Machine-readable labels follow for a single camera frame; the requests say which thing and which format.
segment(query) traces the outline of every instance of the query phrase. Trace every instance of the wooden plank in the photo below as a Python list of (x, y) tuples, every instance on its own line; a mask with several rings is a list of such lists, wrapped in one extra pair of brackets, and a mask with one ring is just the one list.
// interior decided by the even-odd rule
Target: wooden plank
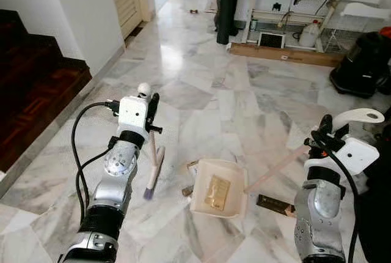
[(311, 51), (296, 51), (286, 48), (270, 48), (250, 44), (232, 43), (230, 53), (241, 56), (291, 61), (303, 64), (337, 67), (344, 55), (326, 54)]

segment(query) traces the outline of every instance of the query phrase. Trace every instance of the plastic dustpan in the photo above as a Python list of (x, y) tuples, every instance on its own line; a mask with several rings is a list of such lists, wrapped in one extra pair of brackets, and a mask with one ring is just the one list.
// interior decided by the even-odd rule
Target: plastic dustpan
[[(205, 202), (213, 176), (230, 182), (222, 210), (212, 208)], [(198, 163), (190, 211), (222, 218), (243, 217), (247, 210), (248, 195), (244, 189), (248, 182), (247, 170), (234, 162), (201, 159)]]

